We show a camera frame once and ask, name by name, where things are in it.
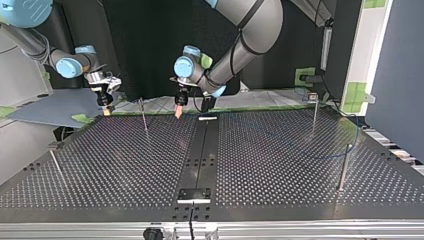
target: perforated black table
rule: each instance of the perforated black table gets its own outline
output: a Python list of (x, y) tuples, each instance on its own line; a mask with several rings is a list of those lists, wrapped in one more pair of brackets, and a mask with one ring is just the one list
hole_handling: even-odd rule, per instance
[[(251, 228), (359, 219), (414, 222), (423, 234), (424, 178), (346, 118), (319, 110), (313, 124), (309, 109), (215, 116), (149, 116), (148, 132), (139, 116), (98, 118), (55, 152), (56, 160), (46, 154), (0, 187), (0, 222), (13, 229), (241, 222)], [(208, 189), (210, 203), (178, 204), (182, 189)], [(12, 225), (0, 224), (0, 239), (5, 226)]]

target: vertical rod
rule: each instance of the vertical rod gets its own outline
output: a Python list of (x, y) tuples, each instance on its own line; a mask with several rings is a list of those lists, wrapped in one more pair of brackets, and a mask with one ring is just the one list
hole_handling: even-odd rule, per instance
[(343, 162), (343, 170), (342, 170), (342, 176), (340, 177), (340, 183), (339, 183), (339, 191), (344, 191), (344, 184), (346, 180), (347, 175), (347, 169), (349, 167), (349, 161), (350, 161), (350, 150), (352, 149), (352, 144), (348, 144), (346, 147), (346, 155)]
[(146, 132), (148, 131), (147, 129), (147, 121), (146, 121), (146, 115), (144, 113), (144, 100), (143, 98), (140, 98), (140, 100), (138, 101), (138, 104), (140, 106), (140, 110), (141, 110), (141, 114), (143, 116), (143, 121), (144, 121), (144, 130), (146, 130)]
[(60, 176), (62, 177), (63, 183), (67, 186), (66, 181), (65, 181), (65, 176), (62, 173), (62, 169), (60, 168), (59, 162), (56, 159), (56, 155), (54, 154), (53, 150), (50, 150), (50, 155), (53, 158), (54, 164), (56, 165), (57, 171), (59, 171)]
[(318, 107), (319, 107), (319, 100), (317, 100), (317, 102), (315, 103), (314, 127), (315, 127), (315, 124), (316, 124), (316, 122), (317, 122), (317, 117), (318, 117)]

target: green tape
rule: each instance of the green tape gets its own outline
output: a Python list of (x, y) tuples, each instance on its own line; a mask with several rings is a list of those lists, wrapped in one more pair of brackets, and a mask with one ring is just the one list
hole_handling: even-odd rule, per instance
[(204, 69), (209, 69), (212, 67), (213, 64), (213, 58), (209, 57), (208, 55), (202, 53), (202, 58), (200, 59), (200, 64)]
[(322, 102), (327, 103), (328, 99), (330, 99), (330, 93), (326, 92), (324, 97), (322, 98)]
[(365, 0), (364, 8), (381, 8), (386, 6), (386, 0)]
[(16, 111), (16, 109), (12, 107), (0, 107), (0, 119), (5, 118), (14, 111)]
[(9, 24), (9, 23), (6, 21), (6, 19), (3, 17), (3, 15), (1, 15), (1, 13), (0, 13), (0, 23), (6, 23), (6, 24)]
[(351, 82), (347, 86), (343, 111), (349, 113), (361, 112), (362, 104), (366, 101), (366, 83)]
[(43, 72), (43, 79), (46, 81), (50, 80), (50, 73), (49, 72)]
[(314, 76), (315, 72), (316, 72), (316, 68), (314, 68), (314, 67), (296, 69), (294, 85), (296, 87), (313, 87), (314, 84), (306, 83), (305, 81), (301, 81), (300, 76), (302, 76), (302, 75)]
[(76, 114), (76, 115), (73, 115), (71, 118), (77, 122), (85, 123), (85, 124), (92, 123), (94, 121), (94, 118), (89, 118), (85, 114)]

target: robotic arm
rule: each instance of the robotic arm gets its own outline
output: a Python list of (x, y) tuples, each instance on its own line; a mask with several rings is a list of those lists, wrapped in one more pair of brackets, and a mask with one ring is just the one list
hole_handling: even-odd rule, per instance
[(55, 69), (64, 78), (84, 74), (91, 89), (97, 94), (97, 103), (105, 115), (110, 115), (113, 97), (121, 80), (108, 76), (93, 46), (75, 49), (76, 54), (51, 47), (48, 39), (31, 29), (41, 25), (50, 15), (53, 0), (0, 0), (0, 30), (14, 41), (31, 59)]
[[(280, 0), (206, 0), (240, 29), (234, 46), (212, 70), (199, 63), (200, 49), (184, 48), (183, 56), (175, 63), (180, 89), (185, 86), (200, 87), (203, 95), (220, 97), (225, 84), (255, 57), (268, 52), (277, 41), (283, 24), (283, 7)], [(186, 105), (183, 101), (176, 103)]]

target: light blue joint cap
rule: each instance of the light blue joint cap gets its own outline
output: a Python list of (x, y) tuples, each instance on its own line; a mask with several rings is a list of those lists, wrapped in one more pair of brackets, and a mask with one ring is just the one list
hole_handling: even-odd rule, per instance
[(87, 46), (81, 46), (75, 48), (75, 53), (93, 53), (96, 54), (96, 49), (94, 49), (93, 46), (87, 45)]
[(0, 0), (0, 16), (12, 26), (33, 28), (47, 20), (52, 5), (53, 0)]
[(218, 1), (219, 0), (206, 0), (206, 2), (209, 3), (209, 5), (211, 5), (211, 7), (213, 9), (215, 9), (216, 8), (216, 5), (218, 5)]
[(191, 54), (191, 55), (196, 56), (198, 58), (200, 58), (202, 56), (202, 52), (200, 51), (200, 49), (198, 49), (197, 47), (189, 46), (189, 45), (184, 47), (183, 52), (187, 53), (187, 54)]
[(82, 65), (72, 58), (62, 58), (56, 63), (56, 71), (64, 78), (74, 78), (83, 73)]
[(227, 86), (222, 86), (218, 91), (212, 93), (212, 97), (219, 98), (222, 96), (222, 94), (225, 92), (225, 89), (227, 89)]
[(174, 71), (178, 77), (189, 78), (194, 73), (194, 63), (189, 57), (182, 56), (175, 62)]

